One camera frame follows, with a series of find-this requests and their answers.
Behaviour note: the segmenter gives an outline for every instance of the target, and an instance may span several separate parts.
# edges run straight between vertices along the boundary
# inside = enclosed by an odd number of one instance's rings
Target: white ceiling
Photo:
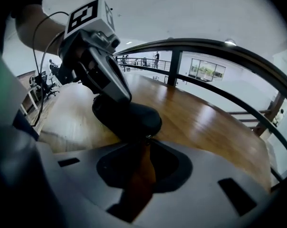
[[[43,0],[47,14],[71,12],[90,0]],[[287,29],[267,0],[107,0],[123,39],[232,38],[238,46],[271,59]],[[55,18],[66,22],[64,15]]]

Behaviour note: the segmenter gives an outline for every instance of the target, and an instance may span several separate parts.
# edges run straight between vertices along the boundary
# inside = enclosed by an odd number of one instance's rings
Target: black cable
[[[42,56],[42,60],[41,60],[41,64],[40,64],[40,72],[42,72],[42,66],[43,66],[43,61],[44,61],[44,57],[45,57],[45,54],[47,53],[48,49],[50,48],[50,46],[58,39],[60,38],[62,35],[64,34],[64,31],[58,33],[52,40],[51,42],[48,44],[48,46],[46,47],[44,53],[43,53],[43,56]],[[43,84],[42,84],[42,73],[40,73],[38,75],[39,79],[40,79],[40,90],[41,90],[41,107],[40,107],[40,110],[39,110],[39,114],[37,116],[37,119],[35,121],[35,124],[32,125],[32,127],[35,127],[40,119],[40,116],[41,116],[41,113],[42,113],[42,110],[43,110],[43,100],[44,100],[44,96],[43,96]]]
[[[44,18],[42,21],[40,21],[40,23],[37,24],[37,26],[36,26],[36,28],[35,28],[35,31],[34,31],[34,34],[33,34],[32,48],[33,48],[33,53],[34,53],[34,58],[35,58],[35,63],[36,63],[38,75],[39,75],[39,68],[38,68],[38,63],[37,63],[37,58],[36,58],[36,53],[35,53],[35,36],[36,36],[37,29],[39,28],[39,26],[40,26],[45,20],[47,20],[47,19],[50,18],[51,16],[53,16],[53,15],[55,15],[55,14],[59,14],[59,13],[63,13],[63,14],[68,15],[68,13],[65,13],[65,12],[62,12],[62,11],[59,11],[59,12],[56,12],[56,13],[52,13],[51,15],[48,15],[46,18]]]

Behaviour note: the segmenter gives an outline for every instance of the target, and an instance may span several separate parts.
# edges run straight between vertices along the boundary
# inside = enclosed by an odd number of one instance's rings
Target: ceiling light
[[[227,39],[225,40],[225,43],[228,44],[229,46],[236,46],[237,44],[235,43],[234,40],[232,39]]]

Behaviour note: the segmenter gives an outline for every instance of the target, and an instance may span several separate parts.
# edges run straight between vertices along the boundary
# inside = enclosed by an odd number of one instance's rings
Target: railing post
[[[176,85],[176,75],[180,71],[180,65],[182,60],[182,51],[180,50],[173,50],[172,51],[172,57],[171,57],[171,64],[170,64],[170,71],[169,71],[169,77],[167,84],[171,86]]]

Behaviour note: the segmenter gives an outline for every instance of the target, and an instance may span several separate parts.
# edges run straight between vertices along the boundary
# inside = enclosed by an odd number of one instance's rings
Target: window
[[[205,82],[221,81],[224,77],[225,67],[214,63],[192,59],[189,77],[200,79]]]

